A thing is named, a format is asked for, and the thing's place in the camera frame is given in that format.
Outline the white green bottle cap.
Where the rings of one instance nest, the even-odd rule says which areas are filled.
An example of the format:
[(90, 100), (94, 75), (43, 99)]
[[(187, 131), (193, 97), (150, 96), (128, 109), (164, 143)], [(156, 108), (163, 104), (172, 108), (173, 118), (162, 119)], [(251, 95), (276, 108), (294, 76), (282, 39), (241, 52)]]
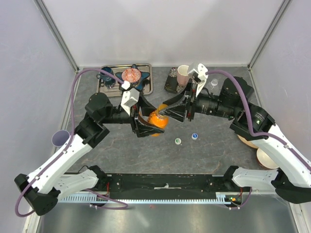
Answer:
[(176, 138), (174, 142), (176, 145), (181, 145), (182, 140), (180, 138)]

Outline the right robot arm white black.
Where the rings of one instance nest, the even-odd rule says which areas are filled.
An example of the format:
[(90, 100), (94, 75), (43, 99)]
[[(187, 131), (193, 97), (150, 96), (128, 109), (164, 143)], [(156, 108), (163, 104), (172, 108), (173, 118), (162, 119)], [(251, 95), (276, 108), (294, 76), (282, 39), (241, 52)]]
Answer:
[(289, 142), (275, 120), (261, 107), (246, 102), (245, 110), (234, 83), (225, 79), (219, 95), (197, 93), (196, 84), (187, 84), (178, 94), (164, 102), (160, 110), (164, 116), (184, 122), (194, 115), (204, 114), (223, 117), (232, 123), (235, 134), (265, 152), (277, 168), (250, 170), (230, 166), (223, 176), (223, 187), (228, 191), (252, 188), (260, 191), (275, 191), (284, 200), (301, 204), (311, 200), (311, 162)]

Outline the blue white bottle cap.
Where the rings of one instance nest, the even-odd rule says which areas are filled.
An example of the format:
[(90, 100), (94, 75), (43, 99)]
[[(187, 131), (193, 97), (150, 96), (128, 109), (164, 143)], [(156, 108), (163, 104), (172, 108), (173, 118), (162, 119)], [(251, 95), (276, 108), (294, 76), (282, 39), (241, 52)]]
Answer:
[(192, 138), (193, 140), (197, 140), (197, 139), (198, 139), (198, 134), (193, 133), (193, 134), (191, 135), (191, 138)]

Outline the orange juice bottle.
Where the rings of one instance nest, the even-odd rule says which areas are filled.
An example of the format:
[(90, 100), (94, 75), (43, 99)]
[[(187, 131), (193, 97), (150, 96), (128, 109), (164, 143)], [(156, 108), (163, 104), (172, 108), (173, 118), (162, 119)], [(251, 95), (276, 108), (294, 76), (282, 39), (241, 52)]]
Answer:
[(165, 129), (169, 122), (169, 118), (167, 116), (161, 115), (159, 112), (166, 107), (166, 104), (159, 105), (159, 107), (155, 111), (150, 113), (148, 117), (148, 123), (153, 124), (161, 129)]

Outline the clear plastic bottle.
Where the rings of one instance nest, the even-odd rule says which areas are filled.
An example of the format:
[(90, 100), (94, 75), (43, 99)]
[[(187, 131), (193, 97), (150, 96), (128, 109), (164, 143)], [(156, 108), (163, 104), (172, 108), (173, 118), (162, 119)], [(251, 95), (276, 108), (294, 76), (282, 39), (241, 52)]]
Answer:
[(209, 83), (211, 92), (216, 95), (219, 92), (219, 85), (217, 79), (212, 79)]

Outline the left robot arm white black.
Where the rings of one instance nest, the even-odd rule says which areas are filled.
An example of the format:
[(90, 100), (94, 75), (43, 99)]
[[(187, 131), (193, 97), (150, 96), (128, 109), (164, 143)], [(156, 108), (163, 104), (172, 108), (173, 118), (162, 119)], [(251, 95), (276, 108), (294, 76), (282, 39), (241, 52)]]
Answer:
[(109, 183), (107, 174), (98, 166), (61, 179), (82, 156), (94, 149), (109, 134), (105, 124), (130, 124), (137, 137), (164, 133), (164, 129), (143, 119), (156, 110), (146, 98), (136, 93), (130, 107), (114, 107), (104, 93), (93, 94), (85, 106), (86, 114), (64, 145), (43, 165), (30, 174), (19, 174), (14, 182), (38, 216), (45, 215), (63, 198), (87, 189), (101, 191)]

